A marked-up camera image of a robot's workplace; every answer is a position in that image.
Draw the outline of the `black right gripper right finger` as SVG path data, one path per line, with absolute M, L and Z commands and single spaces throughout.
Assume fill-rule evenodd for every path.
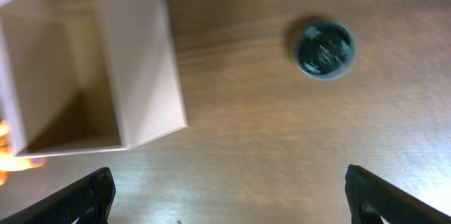
M 352 224 L 442 223 L 450 217 L 365 168 L 348 165 L 345 194 Z

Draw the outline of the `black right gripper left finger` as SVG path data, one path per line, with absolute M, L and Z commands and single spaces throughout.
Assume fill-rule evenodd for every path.
M 115 195 L 111 170 L 103 167 L 1 220 L 1 224 L 107 224 Z

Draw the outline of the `yellow rubber toy animal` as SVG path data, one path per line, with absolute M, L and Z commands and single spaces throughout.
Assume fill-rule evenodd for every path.
M 46 158 L 18 158 L 8 146 L 10 127 L 4 120 L 1 121 L 1 185 L 6 183 L 9 173 L 42 167 Z

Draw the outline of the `black round tin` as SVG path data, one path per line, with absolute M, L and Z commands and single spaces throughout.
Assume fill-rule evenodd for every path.
M 315 20 L 295 36 L 292 56 L 300 71 L 315 80 L 337 80 L 355 58 L 352 33 L 332 20 Z

